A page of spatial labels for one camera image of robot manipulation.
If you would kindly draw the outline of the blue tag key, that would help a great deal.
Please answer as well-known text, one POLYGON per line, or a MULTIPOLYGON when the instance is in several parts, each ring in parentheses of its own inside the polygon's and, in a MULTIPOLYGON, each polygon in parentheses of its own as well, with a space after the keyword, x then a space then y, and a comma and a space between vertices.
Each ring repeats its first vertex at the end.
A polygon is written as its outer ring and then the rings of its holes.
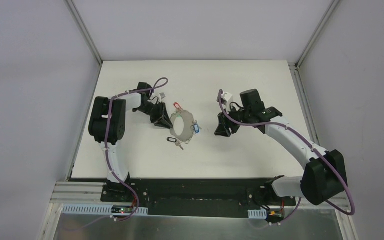
POLYGON ((200 133, 200 131, 201 131, 201 128, 200 128, 200 126, 198 125, 198 123, 196 121, 193 122, 193 124, 191 126, 191 129, 192 129, 192 133, 194 135, 200 133))

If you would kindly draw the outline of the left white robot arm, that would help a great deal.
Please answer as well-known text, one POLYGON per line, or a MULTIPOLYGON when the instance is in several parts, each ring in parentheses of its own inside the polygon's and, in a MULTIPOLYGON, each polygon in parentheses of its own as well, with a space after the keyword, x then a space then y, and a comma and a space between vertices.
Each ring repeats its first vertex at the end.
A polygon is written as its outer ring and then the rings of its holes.
POLYGON ((126 131, 126 114, 129 111, 141 112, 150 118, 156 127, 171 129, 171 122, 166 104, 160 99, 152 102, 156 89, 167 85, 169 79, 162 77, 154 86, 139 82, 136 89, 115 95, 111 98, 98 96, 95 98, 88 124, 88 132, 103 151, 107 168, 107 181, 116 184, 113 195, 120 202, 129 201, 132 196, 139 197, 137 192, 126 183, 130 171, 122 156, 121 141, 126 131))

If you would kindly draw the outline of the keyring with black key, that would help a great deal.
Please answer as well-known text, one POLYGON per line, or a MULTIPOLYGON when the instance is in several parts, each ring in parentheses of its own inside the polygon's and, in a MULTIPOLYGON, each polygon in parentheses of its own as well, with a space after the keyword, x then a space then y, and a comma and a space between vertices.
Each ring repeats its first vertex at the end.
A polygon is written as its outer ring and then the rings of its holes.
POLYGON ((197 135, 193 134, 192 125, 195 120, 194 115, 181 107, 178 102, 174 102, 175 112, 171 114, 170 120, 173 123, 173 128, 170 129, 170 136, 166 141, 174 144, 176 147, 184 150, 183 145, 188 145, 192 138, 197 135))

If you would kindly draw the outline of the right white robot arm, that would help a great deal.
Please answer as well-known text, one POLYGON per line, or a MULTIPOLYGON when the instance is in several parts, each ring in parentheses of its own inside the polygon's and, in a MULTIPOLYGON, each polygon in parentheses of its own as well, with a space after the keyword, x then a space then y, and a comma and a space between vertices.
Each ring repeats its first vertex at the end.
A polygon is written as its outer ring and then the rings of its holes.
POLYGON ((305 198, 318 206, 348 189, 343 155, 326 150, 295 130, 275 107, 266 107, 257 89, 240 93, 241 104, 233 96, 219 90, 216 136, 230 137, 240 127, 253 127, 272 138, 290 153, 303 169, 295 177, 276 176, 264 185, 264 200, 276 205, 284 197, 305 198))

